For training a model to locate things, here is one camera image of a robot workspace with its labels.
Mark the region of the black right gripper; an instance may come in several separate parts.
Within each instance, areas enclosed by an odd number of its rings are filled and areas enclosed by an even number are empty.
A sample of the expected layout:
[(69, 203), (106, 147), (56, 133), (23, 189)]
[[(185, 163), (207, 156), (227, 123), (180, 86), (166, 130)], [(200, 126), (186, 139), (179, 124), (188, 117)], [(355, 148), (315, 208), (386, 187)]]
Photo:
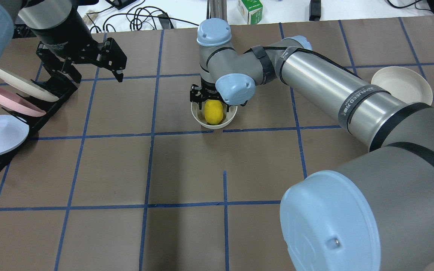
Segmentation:
[(248, 102), (248, 92), (240, 87), (216, 87), (214, 90), (207, 87), (191, 85), (189, 101), (197, 103), (199, 111), (204, 110), (206, 101), (217, 100), (223, 103), (223, 112), (229, 113), (231, 106), (240, 106)]

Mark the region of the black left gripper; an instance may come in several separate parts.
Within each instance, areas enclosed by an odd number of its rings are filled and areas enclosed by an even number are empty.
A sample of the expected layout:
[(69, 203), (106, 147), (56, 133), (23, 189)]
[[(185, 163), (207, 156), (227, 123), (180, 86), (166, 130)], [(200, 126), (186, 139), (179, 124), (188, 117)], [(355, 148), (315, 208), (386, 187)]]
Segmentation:
[(127, 55), (113, 38), (107, 38), (102, 43), (90, 40), (81, 44), (68, 41), (46, 45), (40, 42), (36, 55), (49, 72), (69, 75), (76, 84), (81, 83), (82, 76), (74, 64), (92, 64), (107, 69), (120, 83), (123, 82), (123, 72), (127, 64)]

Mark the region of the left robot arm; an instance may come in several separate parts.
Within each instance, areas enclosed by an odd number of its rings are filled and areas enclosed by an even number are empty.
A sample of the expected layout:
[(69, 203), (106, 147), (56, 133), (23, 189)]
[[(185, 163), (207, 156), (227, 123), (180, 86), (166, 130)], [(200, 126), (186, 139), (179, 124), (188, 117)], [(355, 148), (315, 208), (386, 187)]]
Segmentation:
[(11, 43), (14, 22), (20, 19), (40, 39), (36, 53), (50, 74), (47, 84), (55, 82), (57, 90), (74, 89), (81, 82), (77, 64), (106, 69), (118, 82), (123, 81), (127, 64), (131, 76), (156, 67), (141, 53), (145, 63), (137, 66), (134, 56), (128, 57), (112, 36), (101, 43), (94, 40), (78, 5), (74, 0), (0, 0), (0, 58)]

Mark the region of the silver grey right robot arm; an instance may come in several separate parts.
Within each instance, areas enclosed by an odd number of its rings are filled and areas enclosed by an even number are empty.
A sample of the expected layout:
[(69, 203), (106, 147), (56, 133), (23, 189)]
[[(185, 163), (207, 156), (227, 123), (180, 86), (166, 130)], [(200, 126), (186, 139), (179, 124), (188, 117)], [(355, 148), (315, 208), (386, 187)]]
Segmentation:
[(236, 53), (221, 19), (198, 28), (202, 108), (241, 105), (273, 79), (298, 95), (305, 180), (280, 202), (298, 271), (421, 271), (434, 261), (434, 94), (367, 82), (303, 36)]

